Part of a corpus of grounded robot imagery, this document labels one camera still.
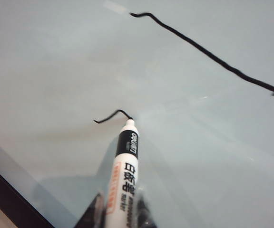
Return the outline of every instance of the whiteboard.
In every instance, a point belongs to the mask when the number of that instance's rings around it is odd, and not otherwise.
[[[125,117],[158,227],[274,227],[274,1],[0,0],[0,173],[56,228],[106,191]]]

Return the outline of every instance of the white marker barrel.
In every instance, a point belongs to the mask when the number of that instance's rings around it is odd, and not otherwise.
[[[132,119],[121,129],[109,183],[105,228],[133,227],[138,179],[138,130]]]

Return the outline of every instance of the whiteboard marker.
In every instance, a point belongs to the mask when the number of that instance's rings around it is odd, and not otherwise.
[[[135,127],[133,118],[122,110],[116,110],[108,118],[95,122],[102,123],[118,112],[122,112],[129,119],[121,129],[118,138],[116,156],[109,182],[105,228],[133,227],[135,185],[138,180],[138,130]]]

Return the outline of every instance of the white surface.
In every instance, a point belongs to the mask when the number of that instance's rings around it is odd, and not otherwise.
[[[0,173],[56,228],[106,189],[122,108],[160,228],[274,227],[274,1],[0,0]]]

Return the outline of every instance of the squiggly black line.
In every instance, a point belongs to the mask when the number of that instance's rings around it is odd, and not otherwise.
[[[103,120],[100,120],[100,121],[97,121],[97,120],[94,120],[96,123],[98,123],[98,124],[100,124],[100,123],[103,123],[103,122],[105,122],[105,121],[107,121],[107,120],[109,120],[110,118],[112,118],[114,115],[116,115],[117,113],[123,113],[128,119],[132,119],[133,120],[133,118],[131,117],[131,116],[129,116],[125,111],[123,111],[123,110],[121,110],[121,109],[118,109],[118,110],[116,110],[113,114],[111,114],[109,117],[107,117],[107,118],[105,118],[105,119],[103,119]]]
[[[193,41],[192,39],[190,39],[189,37],[186,37],[184,34],[178,32],[177,30],[175,30],[174,28],[162,23],[159,19],[157,19],[153,14],[151,13],[140,13],[140,14],[135,14],[135,13],[130,13],[130,15],[132,15],[135,18],[140,18],[140,17],[144,17],[144,16],[149,16],[150,18],[152,18],[158,25],[164,27],[165,29],[169,30],[170,32],[173,32],[175,35],[177,35],[178,37],[182,38],[183,40],[185,40],[186,42],[190,43],[191,45],[193,45],[194,47],[196,47],[198,50],[200,50],[201,52],[203,52],[205,55],[207,55],[209,58],[211,58],[213,61],[217,62],[218,64],[220,64],[222,67],[224,67],[225,69],[231,71],[232,73],[236,74],[237,76],[239,76],[241,79],[246,80],[248,82],[251,82],[253,84],[256,84],[258,86],[261,86],[265,89],[268,89],[270,91],[273,92],[272,95],[274,95],[274,86],[267,84],[265,82],[262,82],[260,80],[257,80],[255,78],[249,77],[247,75],[245,75],[244,73],[242,73],[240,70],[230,66],[229,64],[227,64],[225,61],[221,60],[219,57],[217,57],[216,55],[212,54],[210,51],[208,51],[207,49],[205,49],[204,47],[202,47],[201,45],[197,44],[195,41]]]

